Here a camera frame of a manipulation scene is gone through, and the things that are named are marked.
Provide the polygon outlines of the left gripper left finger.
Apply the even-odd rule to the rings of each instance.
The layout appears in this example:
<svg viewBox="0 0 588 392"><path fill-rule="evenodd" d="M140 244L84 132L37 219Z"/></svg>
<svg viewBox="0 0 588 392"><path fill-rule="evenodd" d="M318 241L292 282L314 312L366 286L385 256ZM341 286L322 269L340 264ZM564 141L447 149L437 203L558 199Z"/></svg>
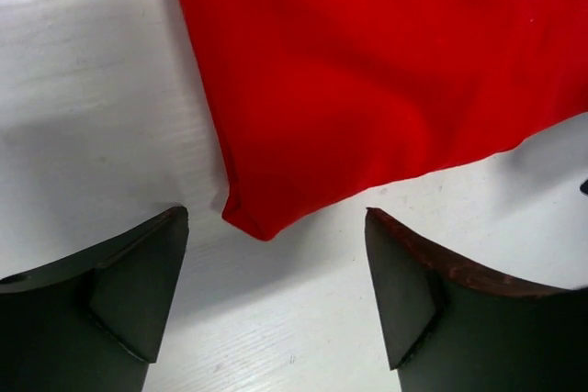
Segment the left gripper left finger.
<svg viewBox="0 0 588 392"><path fill-rule="evenodd" d="M171 207L1 281L4 391L140 391L164 337L188 239Z"/></svg>

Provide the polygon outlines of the red t shirt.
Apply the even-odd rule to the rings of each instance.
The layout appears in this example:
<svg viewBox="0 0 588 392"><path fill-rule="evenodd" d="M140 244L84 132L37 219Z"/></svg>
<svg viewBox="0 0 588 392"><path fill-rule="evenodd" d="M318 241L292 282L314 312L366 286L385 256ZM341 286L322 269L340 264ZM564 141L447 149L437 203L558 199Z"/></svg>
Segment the red t shirt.
<svg viewBox="0 0 588 392"><path fill-rule="evenodd" d="M226 174L268 241L587 109L587 0L179 0Z"/></svg>

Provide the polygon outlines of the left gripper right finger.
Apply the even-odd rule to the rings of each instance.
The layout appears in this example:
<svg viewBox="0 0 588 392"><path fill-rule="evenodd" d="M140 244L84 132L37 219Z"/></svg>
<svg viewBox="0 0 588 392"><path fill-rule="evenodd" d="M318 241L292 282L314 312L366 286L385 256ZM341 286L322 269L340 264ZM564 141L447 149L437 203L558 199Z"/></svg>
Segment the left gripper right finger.
<svg viewBox="0 0 588 392"><path fill-rule="evenodd" d="M584 391L587 291L505 274L371 208L365 241L404 391Z"/></svg>

